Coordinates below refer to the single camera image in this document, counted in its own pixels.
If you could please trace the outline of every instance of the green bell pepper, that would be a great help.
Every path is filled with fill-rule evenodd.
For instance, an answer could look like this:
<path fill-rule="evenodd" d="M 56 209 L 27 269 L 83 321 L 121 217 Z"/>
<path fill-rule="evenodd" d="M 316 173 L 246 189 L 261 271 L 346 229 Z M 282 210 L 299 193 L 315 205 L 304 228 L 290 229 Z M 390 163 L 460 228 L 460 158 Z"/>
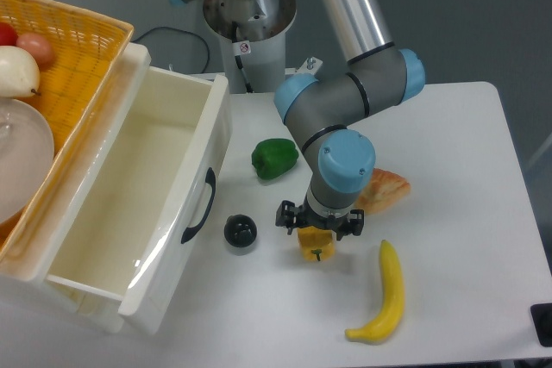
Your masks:
<path fill-rule="evenodd" d="M 257 144 L 251 153 L 251 163 L 263 180 L 279 177 L 297 163 L 299 152 L 295 143 L 286 138 L 271 138 Z"/>

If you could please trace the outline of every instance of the bread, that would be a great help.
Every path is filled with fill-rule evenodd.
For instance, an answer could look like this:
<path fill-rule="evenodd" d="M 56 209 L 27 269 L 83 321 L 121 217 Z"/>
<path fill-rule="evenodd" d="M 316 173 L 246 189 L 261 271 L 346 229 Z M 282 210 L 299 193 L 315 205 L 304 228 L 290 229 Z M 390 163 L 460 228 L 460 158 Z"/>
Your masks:
<path fill-rule="evenodd" d="M 367 215 L 373 215 L 390 208 L 398 200 L 411 192 L 411 184 L 406 178 L 394 172 L 374 168 L 370 183 L 362 189 L 354 204 Z"/>

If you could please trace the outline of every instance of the white table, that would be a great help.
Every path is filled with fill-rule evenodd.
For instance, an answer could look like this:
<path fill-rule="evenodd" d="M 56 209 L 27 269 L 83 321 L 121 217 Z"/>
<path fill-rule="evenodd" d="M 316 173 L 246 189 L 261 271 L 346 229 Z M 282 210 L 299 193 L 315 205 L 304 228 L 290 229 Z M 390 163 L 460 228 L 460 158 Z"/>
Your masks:
<path fill-rule="evenodd" d="M 321 263 L 303 261 L 295 234 L 274 226 L 281 200 L 303 200 L 304 160 L 273 184 L 260 184 L 250 165 L 260 140 L 289 137 L 272 94 L 233 96 L 232 106 L 216 201 L 159 333 L 106 335 L 2 303 L 2 366 L 310 368 L 552 356 L 530 317 L 530 305 L 552 302 L 552 278 L 491 85 L 429 85 L 352 126 L 373 142 L 376 166 L 408 178 L 412 193 L 368 216 L 363 235 L 344 238 Z M 259 229 L 247 252 L 223 238 L 238 213 Z M 405 317 L 382 345 L 347 342 L 343 330 L 380 307 L 384 238 L 402 262 Z"/>

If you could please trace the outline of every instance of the white storage box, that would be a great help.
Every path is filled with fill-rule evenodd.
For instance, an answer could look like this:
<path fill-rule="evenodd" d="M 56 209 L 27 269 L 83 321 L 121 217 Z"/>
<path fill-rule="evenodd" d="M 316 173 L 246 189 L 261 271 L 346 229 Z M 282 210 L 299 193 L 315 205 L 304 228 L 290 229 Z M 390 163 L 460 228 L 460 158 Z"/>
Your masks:
<path fill-rule="evenodd" d="M 7 246 L 0 272 L 103 329 L 126 320 L 152 334 L 216 194 L 231 135 L 228 81 L 148 67 L 137 45 L 122 59 L 116 109 L 96 115 L 105 119 Z"/>

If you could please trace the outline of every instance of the white drawer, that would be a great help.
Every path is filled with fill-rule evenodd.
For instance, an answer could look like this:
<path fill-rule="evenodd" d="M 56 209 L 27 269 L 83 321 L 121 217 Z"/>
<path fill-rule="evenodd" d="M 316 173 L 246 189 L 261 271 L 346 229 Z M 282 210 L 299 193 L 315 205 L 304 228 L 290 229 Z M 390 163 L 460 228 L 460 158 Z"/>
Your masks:
<path fill-rule="evenodd" d="M 225 77 L 148 68 L 93 180 L 73 179 L 71 193 L 69 172 L 0 272 L 106 330 L 126 320 L 156 332 L 195 242 L 183 234 L 203 226 L 230 135 Z"/>

